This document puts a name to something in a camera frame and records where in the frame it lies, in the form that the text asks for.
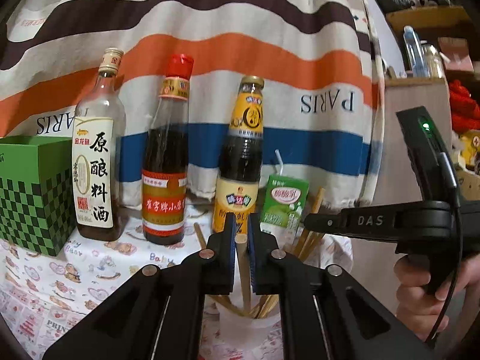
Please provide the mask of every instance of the brown stripe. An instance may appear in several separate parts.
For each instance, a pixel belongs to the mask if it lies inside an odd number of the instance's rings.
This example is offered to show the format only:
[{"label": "brown stripe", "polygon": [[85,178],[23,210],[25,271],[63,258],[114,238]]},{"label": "brown stripe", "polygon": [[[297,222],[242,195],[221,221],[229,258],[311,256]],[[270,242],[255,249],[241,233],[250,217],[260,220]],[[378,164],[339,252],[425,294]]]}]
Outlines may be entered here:
[{"label": "brown stripe", "polygon": [[[12,68],[20,61],[26,50],[51,40],[81,33],[133,28],[146,13],[163,1],[178,1],[202,11],[216,9],[229,3],[247,3],[279,15],[286,23],[306,34],[317,33],[327,24],[334,22],[345,23],[356,31],[350,9],[335,2],[325,3],[310,14],[301,12],[287,0],[71,0],[58,5],[52,11],[34,38],[23,42],[7,41],[0,69]],[[360,50],[370,52],[368,35],[361,32],[357,34]]]}]

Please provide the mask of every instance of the glass bottle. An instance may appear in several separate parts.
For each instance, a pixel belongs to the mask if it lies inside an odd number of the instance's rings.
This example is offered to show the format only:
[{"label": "glass bottle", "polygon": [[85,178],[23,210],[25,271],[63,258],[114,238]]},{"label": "glass bottle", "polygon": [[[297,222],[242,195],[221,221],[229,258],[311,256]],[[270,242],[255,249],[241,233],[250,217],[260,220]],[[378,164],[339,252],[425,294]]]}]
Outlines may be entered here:
[{"label": "glass bottle", "polygon": [[122,231],[118,172],[125,109],[114,88],[122,57],[122,50],[105,50],[97,82],[77,104],[73,121],[73,195],[78,231],[101,241],[114,241]]},{"label": "glass bottle", "polygon": [[425,63],[425,56],[420,39],[411,26],[405,26],[403,28],[403,39],[405,41],[406,53],[409,56],[413,76],[428,77],[428,68]]},{"label": "glass bottle", "polygon": [[233,212],[237,232],[247,232],[247,216],[255,210],[263,153],[263,78],[244,76],[229,132],[218,162],[219,173],[213,230],[223,231],[225,215]]},{"label": "glass bottle", "polygon": [[188,169],[188,98],[192,57],[173,55],[148,131],[142,170],[145,238],[159,245],[183,239]]}]

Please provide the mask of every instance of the checkered pattern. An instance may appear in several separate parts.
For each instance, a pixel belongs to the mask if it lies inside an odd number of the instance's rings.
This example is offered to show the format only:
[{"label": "checkered pattern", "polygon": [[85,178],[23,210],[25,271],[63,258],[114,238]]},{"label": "checkered pattern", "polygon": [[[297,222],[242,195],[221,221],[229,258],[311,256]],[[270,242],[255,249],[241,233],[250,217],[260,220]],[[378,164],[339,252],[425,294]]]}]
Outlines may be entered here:
[{"label": "checkered pattern", "polygon": [[71,169],[41,184],[0,178],[0,238],[56,256],[74,227]]}]

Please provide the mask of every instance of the orange stripe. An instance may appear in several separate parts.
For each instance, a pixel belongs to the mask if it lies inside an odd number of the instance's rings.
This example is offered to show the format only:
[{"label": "orange stripe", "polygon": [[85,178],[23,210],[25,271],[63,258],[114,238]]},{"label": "orange stripe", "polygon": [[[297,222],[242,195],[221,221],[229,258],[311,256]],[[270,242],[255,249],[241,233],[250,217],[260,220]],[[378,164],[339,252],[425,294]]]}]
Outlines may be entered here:
[{"label": "orange stripe", "polygon": [[[375,108],[378,86],[362,75],[356,55],[345,50],[305,61],[281,47],[238,33],[206,40],[182,40],[168,35],[150,35],[127,52],[118,73],[119,84],[139,76],[163,75],[169,57],[185,53],[195,59],[193,74],[236,71],[312,91],[331,83],[346,83],[363,91],[364,103]],[[87,69],[40,82],[0,101],[0,136],[8,134],[30,115],[75,105],[93,87],[97,69]]]},{"label": "orange stripe", "polygon": [[161,180],[173,180],[173,179],[184,179],[186,178],[186,173],[157,173],[150,172],[149,170],[142,170],[144,176],[150,177],[151,179],[161,179]]}]

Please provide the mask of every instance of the striped fabric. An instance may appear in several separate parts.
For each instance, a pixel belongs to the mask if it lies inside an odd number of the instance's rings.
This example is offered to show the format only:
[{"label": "striped fabric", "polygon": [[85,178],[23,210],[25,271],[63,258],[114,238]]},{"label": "striped fabric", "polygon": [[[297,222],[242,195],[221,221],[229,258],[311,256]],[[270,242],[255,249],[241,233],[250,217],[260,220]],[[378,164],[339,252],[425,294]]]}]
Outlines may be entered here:
[{"label": "striped fabric", "polygon": [[103,50],[125,51],[122,203],[141,204],[141,167],[169,57],[195,59],[188,185],[215,194],[239,81],[265,78],[262,180],[275,171],[327,189],[334,208],[373,197],[383,141],[380,48],[365,0],[22,0],[0,59],[0,136],[71,135]]}]

